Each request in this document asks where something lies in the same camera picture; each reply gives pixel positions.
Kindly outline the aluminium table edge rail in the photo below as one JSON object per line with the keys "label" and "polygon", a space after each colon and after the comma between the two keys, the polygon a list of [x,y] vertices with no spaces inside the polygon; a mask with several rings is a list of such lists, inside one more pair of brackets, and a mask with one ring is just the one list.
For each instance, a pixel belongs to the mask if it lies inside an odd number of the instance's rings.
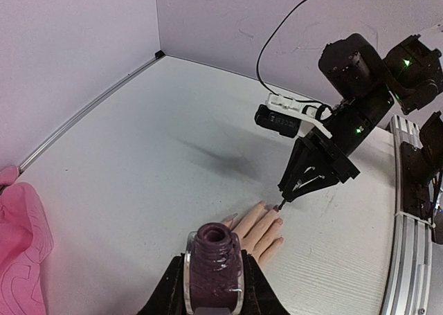
{"label": "aluminium table edge rail", "polygon": [[114,94],[117,90],[125,86],[127,83],[132,81],[146,69],[151,67],[153,64],[158,62],[160,59],[165,57],[165,53],[162,50],[155,52],[154,58],[144,63],[142,66],[138,67],[136,70],[128,73],[122,80],[119,80],[106,91],[102,92],[100,95],[95,97],[91,102],[81,108],[76,114],[70,117],[66,122],[64,122],[60,127],[58,127],[48,138],[46,138],[35,150],[32,151],[20,164],[19,173],[22,174],[29,166],[41,156],[54,142],[63,136],[67,131],[70,130],[76,123],[82,120],[89,112],[96,108],[99,104],[105,101],[109,96]]}

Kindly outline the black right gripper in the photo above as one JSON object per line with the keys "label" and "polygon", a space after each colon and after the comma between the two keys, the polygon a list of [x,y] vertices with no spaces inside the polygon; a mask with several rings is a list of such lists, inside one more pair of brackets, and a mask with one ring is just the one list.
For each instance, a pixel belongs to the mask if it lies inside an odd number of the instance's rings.
{"label": "black right gripper", "polygon": [[358,33],[326,45],[318,68],[343,99],[323,123],[330,136],[314,127],[296,140],[282,178],[285,201],[359,174],[349,156],[394,103],[381,63],[372,45]]}

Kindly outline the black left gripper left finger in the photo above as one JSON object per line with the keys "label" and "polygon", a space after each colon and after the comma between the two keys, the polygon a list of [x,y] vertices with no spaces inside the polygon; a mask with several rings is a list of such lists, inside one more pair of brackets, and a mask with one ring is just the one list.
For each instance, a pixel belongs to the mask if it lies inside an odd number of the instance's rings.
{"label": "black left gripper left finger", "polygon": [[183,254],[173,257],[137,315],[183,314]]}

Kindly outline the nail polish brush cap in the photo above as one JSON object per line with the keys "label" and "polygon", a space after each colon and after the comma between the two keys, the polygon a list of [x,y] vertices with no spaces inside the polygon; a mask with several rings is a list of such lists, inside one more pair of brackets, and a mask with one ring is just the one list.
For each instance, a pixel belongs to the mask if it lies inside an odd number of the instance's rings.
{"label": "nail polish brush cap", "polygon": [[278,211],[283,209],[286,203],[290,203],[298,197],[307,193],[305,188],[316,181],[325,177],[316,171],[314,166],[308,167],[302,174],[293,178],[290,173],[285,173],[278,184],[278,189],[282,195],[282,202],[278,206]]}

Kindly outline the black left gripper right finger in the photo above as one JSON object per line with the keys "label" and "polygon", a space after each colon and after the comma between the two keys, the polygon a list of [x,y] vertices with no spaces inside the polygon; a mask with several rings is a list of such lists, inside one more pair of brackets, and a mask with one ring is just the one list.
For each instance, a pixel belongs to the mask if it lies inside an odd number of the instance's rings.
{"label": "black left gripper right finger", "polygon": [[252,255],[242,251],[244,299],[241,315],[290,315],[278,300]]}

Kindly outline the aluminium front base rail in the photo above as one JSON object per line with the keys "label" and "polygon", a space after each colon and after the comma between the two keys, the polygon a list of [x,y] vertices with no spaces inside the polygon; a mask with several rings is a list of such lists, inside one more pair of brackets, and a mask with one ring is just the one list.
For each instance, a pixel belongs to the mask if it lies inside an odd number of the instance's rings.
{"label": "aluminium front base rail", "polygon": [[435,217],[442,196],[442,119],[422,127],[393,116],[395,214],[381,314],[427,314]]}

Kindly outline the purple nail polish bottle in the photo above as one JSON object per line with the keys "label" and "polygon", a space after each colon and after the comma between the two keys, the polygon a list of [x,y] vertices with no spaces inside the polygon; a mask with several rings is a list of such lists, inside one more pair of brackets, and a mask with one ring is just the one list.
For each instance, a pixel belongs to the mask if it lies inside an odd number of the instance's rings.
{"label": "purple nail polish bottle", "polygon": [[239,314],[244,292],[238,236],[215,222],[191,232],[183,264],[186,314]]}

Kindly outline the mannequin hand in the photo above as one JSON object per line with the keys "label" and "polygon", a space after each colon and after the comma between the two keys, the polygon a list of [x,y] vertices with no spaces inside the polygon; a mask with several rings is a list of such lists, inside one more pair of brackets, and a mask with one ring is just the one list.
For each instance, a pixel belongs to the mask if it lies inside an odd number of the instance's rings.
{"label": "mannequin hand", "polygon": [[264,201],[258,202],[241,218],[232,214],[221,223],[237,234],[241,249],[252,255],[261,269],[284,242],[280,235],[283,219],[277,208],[268,207]]}

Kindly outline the pink sweatshirt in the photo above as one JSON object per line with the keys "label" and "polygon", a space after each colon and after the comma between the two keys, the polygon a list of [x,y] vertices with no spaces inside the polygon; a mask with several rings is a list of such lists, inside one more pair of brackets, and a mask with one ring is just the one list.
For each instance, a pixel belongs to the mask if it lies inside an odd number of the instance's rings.
{"label": "pink sweatshirt", "polygon": [[45,314],[41,263],[53,238],[39,195],[18,177],[17,166],[1,171],[1,313]]}

